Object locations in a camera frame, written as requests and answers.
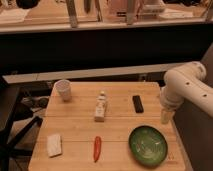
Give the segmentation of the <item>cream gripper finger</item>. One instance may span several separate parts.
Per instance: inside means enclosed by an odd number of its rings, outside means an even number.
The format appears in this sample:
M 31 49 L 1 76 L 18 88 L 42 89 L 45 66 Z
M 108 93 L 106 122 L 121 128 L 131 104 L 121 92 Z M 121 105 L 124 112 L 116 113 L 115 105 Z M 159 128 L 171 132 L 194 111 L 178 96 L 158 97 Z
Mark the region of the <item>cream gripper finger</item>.
M 162 124 L 168 124 L 169 121 L 173 118 L 173 116 L 174 116 L 173 110 L 163 108 L 161 110 L 161 123 Z

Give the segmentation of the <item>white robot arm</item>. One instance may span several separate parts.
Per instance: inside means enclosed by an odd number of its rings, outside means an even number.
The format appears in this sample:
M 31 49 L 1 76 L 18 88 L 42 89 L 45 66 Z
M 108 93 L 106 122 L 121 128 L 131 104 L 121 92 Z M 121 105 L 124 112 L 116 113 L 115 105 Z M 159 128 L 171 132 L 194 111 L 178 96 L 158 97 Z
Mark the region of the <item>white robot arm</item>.
M 165 86 L 159 94 L 162 124 L 173 118 L 185 99 L 213 117 L 213 88 L 203 83 L 206 74 L 205 66 L 198 61 L 174 67 L 165 73 Z

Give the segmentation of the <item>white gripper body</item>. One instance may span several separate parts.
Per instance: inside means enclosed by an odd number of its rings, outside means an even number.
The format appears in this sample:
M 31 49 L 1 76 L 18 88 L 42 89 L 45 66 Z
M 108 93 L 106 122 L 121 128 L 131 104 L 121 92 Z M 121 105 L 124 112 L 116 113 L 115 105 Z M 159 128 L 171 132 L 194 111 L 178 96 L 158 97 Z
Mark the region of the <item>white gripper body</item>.
M 183 98 L 172 92 L 167 86 L 164 86 L 160 91 L 160 103 L 168 110 L 177 110 L 183 103 Z

